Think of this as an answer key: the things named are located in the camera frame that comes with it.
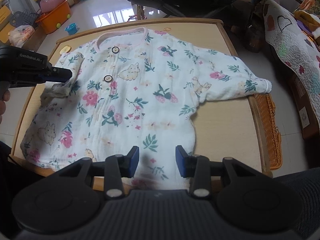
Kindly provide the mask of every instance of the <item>human hand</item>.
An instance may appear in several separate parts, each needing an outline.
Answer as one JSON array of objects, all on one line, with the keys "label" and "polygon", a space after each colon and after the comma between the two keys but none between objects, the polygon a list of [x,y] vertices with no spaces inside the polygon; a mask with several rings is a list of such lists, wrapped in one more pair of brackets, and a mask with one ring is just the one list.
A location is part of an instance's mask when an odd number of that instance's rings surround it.
[{"label": "human hand", "polygon": [[9,101],[10,99],[10,92],[7,90],[3,95],[3,100],[0,100],[0,124],[2,122],[2,114],[4,114],[6,106],[5,102]]}]

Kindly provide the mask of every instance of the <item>neckline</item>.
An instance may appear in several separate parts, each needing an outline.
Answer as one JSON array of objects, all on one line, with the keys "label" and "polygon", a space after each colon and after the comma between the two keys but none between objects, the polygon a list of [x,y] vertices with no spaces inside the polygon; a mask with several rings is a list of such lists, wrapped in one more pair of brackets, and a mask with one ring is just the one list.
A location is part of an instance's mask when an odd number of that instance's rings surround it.
[{"label": "neckline", "polygon": [[120,44],[119,45],[120,47],[136,47],[136,46],[140,45],[142,42],[145,41],[145,39],[147,37],[147,34],[148,34],[148,29],[146,27],[139,27],[139,28],[130,29],[130,30],[126,30],[126,31],[117,31],[117,32],[104,33],[95,42],[94,49],[96,50],[96,52],[99,52],[100,51],[99,46],[107,38],[120,36],[120,35],[123,35],[123,34],[135,33],[135,32],[139,32],[139,31],[143,31],[143,37],[142,37],[142,39],[140,41],[138,41],[138,43],[136,45],[127,45],[127,44]]}]

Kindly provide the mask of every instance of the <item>pink container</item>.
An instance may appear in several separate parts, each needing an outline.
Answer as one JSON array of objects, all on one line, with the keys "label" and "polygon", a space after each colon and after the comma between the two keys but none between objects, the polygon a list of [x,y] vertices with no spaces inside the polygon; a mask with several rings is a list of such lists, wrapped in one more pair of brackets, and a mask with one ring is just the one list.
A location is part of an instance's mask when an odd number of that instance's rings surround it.
[{"label": "pink container", "polygon": [[42,0],[40,1],[40,8],[43,13],[51,12],[62,4],[65,0]]}]

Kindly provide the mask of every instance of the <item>finger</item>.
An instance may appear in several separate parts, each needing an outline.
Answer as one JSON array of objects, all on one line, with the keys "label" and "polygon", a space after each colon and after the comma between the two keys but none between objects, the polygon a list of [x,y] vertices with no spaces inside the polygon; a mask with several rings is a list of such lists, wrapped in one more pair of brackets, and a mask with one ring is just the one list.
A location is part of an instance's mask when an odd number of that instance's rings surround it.
[{"label": "finger", "polygon": [[3,95],[3,101],[7,102],[7,101],[9,101],[9,99],[10,99],[10,91],[7,90]]},{"label": "finger", "polygon": [[5,108],[6,107],[4,101],[0,100],[0,115],[4,114]]}]

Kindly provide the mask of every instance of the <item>wooden tabletop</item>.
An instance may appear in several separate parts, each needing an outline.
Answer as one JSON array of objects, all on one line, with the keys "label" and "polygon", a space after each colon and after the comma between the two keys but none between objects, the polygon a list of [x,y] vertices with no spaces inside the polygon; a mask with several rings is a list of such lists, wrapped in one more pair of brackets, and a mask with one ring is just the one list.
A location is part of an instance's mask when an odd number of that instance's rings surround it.
[{"label": "wooden tabletop", "polygon": [[[114,24],[68,36],[57,41],[57,45],[49,57],[50,62],[53,65],[57,62],[60,50],[66,45],[71,46],[74,50],[105,32],[132,29],[137,25],[153,30],[165,30],[180,40],[191,42],[195,46],[237,56],[220,20],[163,18]],[[27,98],[16,129],[11,154],[27,169],[47,176],[53,171],[27,163],[20,149],[24,134],[40,107],[40,95],[43,89],[43,84],[37,85]],[[231,156],[258,171],[265,174],[270,173],[267,142],[257,103],[253,96],[205,102],[197,109],[191,119],[196,130],[194,154],[207,156],[211,161],[222,161],[223,157]],[[96,189],[101,189],[102,185],[101,179],[95,180]]]}]

